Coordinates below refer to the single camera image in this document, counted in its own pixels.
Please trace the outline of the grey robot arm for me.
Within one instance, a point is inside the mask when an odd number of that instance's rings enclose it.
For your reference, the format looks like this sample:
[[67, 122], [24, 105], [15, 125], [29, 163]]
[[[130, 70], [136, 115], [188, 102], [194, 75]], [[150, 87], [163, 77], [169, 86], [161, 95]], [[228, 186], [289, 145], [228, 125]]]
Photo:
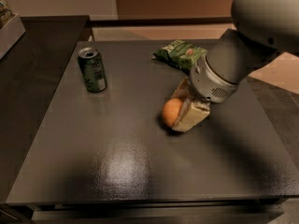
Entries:
[[171, 129], [185, 133], [237, 90], [239, 83], [281, 53], [299, 52], [299, 0], [233, 0], [228, 29], [192, 66], [173, 93], [183, 101]]

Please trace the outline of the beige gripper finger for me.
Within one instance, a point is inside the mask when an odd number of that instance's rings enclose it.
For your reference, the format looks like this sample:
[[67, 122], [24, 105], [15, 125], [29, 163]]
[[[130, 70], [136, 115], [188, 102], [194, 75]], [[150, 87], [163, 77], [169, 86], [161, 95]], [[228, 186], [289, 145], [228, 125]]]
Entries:
[[172, 130], [186, 133], [210, 114], [210, 103], [186, 98], [179, 110]]
[[173, 92], [171, 97], [179, 99], [193, 98], [193, 95], [190, 90], [190, 82], [188, 77], [182, 79], [182, 81], [178, 84], [176, 90]]

